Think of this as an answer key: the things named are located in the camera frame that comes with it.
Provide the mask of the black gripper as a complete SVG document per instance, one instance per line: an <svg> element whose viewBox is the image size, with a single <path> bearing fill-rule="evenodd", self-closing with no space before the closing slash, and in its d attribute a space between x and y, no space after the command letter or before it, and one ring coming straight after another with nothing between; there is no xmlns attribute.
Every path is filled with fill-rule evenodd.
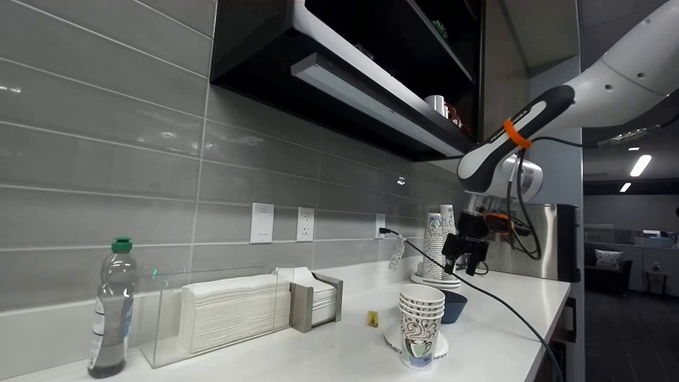
<svg viewBox="0 0 679 382"><path fill-rule="evenodd" d="M445 257L445 275L456 272L456 260L467 256L467 268L465 272L470 276L475 276L480 261L486 260L488 242L495 235L508 235L511 229L510 215L508 212L481 212L472 215L463 212L458 217L458 229L456 234L451 234L445 237L442 256Z"/></svg>

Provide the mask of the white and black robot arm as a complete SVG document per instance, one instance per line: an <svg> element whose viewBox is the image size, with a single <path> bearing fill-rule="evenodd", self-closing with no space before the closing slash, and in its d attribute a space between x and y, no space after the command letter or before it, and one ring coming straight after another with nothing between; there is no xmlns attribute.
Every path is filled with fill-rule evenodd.
<svg viewBox="0 0 679 382"><path fill-rule="evenodd" d="M488 225L477 201L511 196L529 152L545 131L625 126L679 87L679 0L667 0L626 33L596 63L565 86L529 102L477 149L465 153L456 179L472 193L461 228L445 237L442 256L451 272L461 256L467 275L488 252Z"/></svg>

